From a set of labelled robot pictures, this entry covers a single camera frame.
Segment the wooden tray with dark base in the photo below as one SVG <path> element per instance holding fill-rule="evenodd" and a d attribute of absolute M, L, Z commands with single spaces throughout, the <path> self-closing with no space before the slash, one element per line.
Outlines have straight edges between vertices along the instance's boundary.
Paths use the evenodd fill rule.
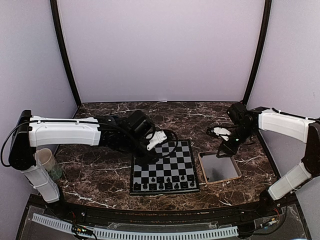
<path fill-rule="evenodd" d="M 198 154 L 205 182 L 209 185 L 233 181 L 242 177 L 234 157 L 217 158 L 217 151 L 205 151 Z"/>

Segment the dark blue cup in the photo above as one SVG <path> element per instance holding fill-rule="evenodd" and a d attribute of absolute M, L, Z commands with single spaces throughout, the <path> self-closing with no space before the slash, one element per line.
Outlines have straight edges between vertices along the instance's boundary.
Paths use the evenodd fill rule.
<path fill-rule="evenodd" d="M 120 117 L 117 116 L 117 115 L 111 115 L 110 117 L 113 118 L 113 119 L 115 119 L 115 120 L 120 118 Z"/>

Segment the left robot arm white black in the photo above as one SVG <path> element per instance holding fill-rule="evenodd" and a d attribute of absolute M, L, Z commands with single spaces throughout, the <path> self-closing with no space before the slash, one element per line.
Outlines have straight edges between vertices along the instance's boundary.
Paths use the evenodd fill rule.
<path fill-rule="evenodd" d="M 70 206 L 58 185 L 36 157 L 36 149 L 48 145 L 88 145 L 108 147 L 132 154 L 139 164 L 154 163 L 159 159 L 155 147 L 177 142 L 177 134 L 169 129 L 157 129 L 141 110 L 128 117 L 115 115 L 78 119 L 46 118 L 24 110 L 16 127 L 6 138 L 11 141 L 6 168 L 14 168 L 27 178 L 51 210 L 60 218 L 67 218 Z"/>

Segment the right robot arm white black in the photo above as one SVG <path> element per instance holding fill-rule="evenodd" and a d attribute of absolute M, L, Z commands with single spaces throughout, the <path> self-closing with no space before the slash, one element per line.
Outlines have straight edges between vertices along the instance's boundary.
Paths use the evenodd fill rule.
<path fill-rule="evenodd" d="M 259 195 L 255 213 L 266 217 L 276 207 L 276 202 L 287 194 L 297 191 L 303 185 L 320 175 L 320 120 L 302 117 L 268 107 L 248 110 L 240 102 L 227 110 L 232 126 L 217 125 L 207 129 L 208 134 L 221 138 L 216 156 L 234 156 L 241 144 L 258 131 L 277 133 L 301 141 L 305 152 L 301 161 L 284 176 Z"/>

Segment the black grey chess board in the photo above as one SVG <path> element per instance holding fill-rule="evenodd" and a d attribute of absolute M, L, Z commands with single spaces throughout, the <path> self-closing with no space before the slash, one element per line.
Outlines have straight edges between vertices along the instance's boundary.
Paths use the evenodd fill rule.
<path fill-rule="evenodd" d="M 170 155 L 166 158 L 160 158 L 156 163 L 142 166 L 136 164 L 136 159 L 132 158 L 129 189 L 131 195 L 186 194 L 200 191 L 191 141 L 189 139 L 157 145 L 155 151 L 161 156 Z M 185 175 L 185 180 L 181 180 L 182 175 Z M 190 187 L 191 181 L 188 180 L 188 175 L 194 175 L 195 187 Z M 174 182 L 173 176 L 179 176 L 179 182 Z M 152 177 L 155 178 L 155 182 L 150 181 Z M 157 177 L 164 178 L 164 189 L 162 190 L 159 189 Z M 167 177 L 171 178 L 172 189 L 166 189 Z M 181 188 L 181 182 L 187 182 L 188 188 Z M 140 184 L 140 190 L 134 190 L 135 183 Z M 179 189 L 175 189 L 176 183 L 179 184 Z M 142 184 L 147 184 L 147 190 L 142 189 Z M 150 190 L 150 184 L 156 184 L 156 190 Z"/>

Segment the small green circuit board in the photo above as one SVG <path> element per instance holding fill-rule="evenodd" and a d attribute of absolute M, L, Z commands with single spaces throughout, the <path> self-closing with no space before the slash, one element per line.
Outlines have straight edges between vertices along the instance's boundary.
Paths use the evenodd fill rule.
<path fill-rule="evenodd" d="M 73 224 L 71 226 L 71 232 L 73 234 L 76 234 L 76 235 L 79 235 L 79 236 L 91 236 L 93 234 L 93 231 L 84 227 L 84 226 L 81 226 L 81 225 L 76 225 L 76 224 Z"/>

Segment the beige paper cup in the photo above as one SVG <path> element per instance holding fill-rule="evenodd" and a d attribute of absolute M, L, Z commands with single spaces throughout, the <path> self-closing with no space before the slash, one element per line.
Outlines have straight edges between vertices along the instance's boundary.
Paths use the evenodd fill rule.
<path fill-rule="evenodd" d="M 41 162 L 53 180 L 58 180 L 62 176 L 63 170 L 49 148 L 37 150 L 35 158 Z"/>

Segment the black front rail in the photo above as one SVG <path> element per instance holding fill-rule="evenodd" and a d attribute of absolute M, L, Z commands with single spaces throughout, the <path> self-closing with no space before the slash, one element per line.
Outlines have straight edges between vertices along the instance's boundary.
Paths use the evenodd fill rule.
<path fill-rule="evenodd" d="M 110 209 L 69 202 L 66 205 L 75 213 L 76 220 L 81 223 L 116 221 L 133 224 L 183 224 L 204 222 L 206 220 L 222 223 L 246 223 L 260 217 L 253 210 L 240 209 L 237 206 L 201 210 L 142 211 Z"/>

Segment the left black frame post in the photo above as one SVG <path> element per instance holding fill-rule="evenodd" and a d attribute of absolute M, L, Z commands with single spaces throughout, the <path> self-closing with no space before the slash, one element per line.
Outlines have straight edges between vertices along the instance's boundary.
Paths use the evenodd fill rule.
<path fill-rule="evenodd" d="M 73 76 L 71 64 L 69 61 L 69 56 L 67 53 L 67 48 L 64 40 L 63 29 L 62 29 L 62 24 L 61 24 L 59 9 L 58 9 L 58 1 L 50 0 L 49 2 L 50 2 L 52 20 L 54 24 L 55 35 L 56 35 L 63 67 L 65 70 L 65 74 L 68 80 L 68 84 L 69 84 L 73 99 L 75 101 L 77 108 L 79 108 L 82 105 L 82 101 L 76 86 L 76 81 Z"/>

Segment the black frame post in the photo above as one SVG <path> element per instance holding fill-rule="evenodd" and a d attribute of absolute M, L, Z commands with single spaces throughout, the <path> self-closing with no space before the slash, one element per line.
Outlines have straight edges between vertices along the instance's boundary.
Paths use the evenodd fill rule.
<path fill-rule="evenodd" d="M 56 35 L 63 67 L 65 70 L 65 74 L 68 80 L 68 84 L 69 84 L 73 99 L 75 101 L 77 108 L 79 108 L 82 105 L 82 101 L 76 86 L 76 81 L 73 76 L 71 64 L 69 61 L 69 56 L 67 53 L 67 48 L 64 40 L 63 29 L 62 29 L 62 24 L 61 24 L 59 9 L 58 9 L 58 1 L 50 0 L 49 2 L 50 2 L 52 20 L 54 24 L 55 35 Z"/>
<path fill-rule="evenodd" d="M 269 26 L 271 9 L 272 9 L 272 0 L 265 0 L 257 47 L 256 47 L 250 75 L 248 78 L 247 86 L 242 99 L 242 103 L 245 106 L 248 104 L 250 100 L 250 96 L 253 91 L 255 80 L 258 74 L 258 69 L 260 66 L 264 45 L 265 45 L 265 40 L 267 36 L 268 26 Z"/>

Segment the right black frame post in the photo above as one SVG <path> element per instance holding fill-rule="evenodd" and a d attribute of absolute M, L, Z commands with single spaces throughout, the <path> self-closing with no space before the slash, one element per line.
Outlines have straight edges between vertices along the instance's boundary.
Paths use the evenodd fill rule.
<path fill-rule="evenodd" d="M 242 99 L 242 103 L 245 106 L 248 104 L 250 100 L 250 96 L 253 91 L 255 80 L 258 74 L 258 69 L 260 66 L 264 45 L 265 45 L 265 40 L 267 36 L 268 26 L 269 26 L 271 9 L 272 9 L 272 0 L 265 0 L 257 47 L 256 47 L 250 75 L 248 78 L 247 86 Z"/>

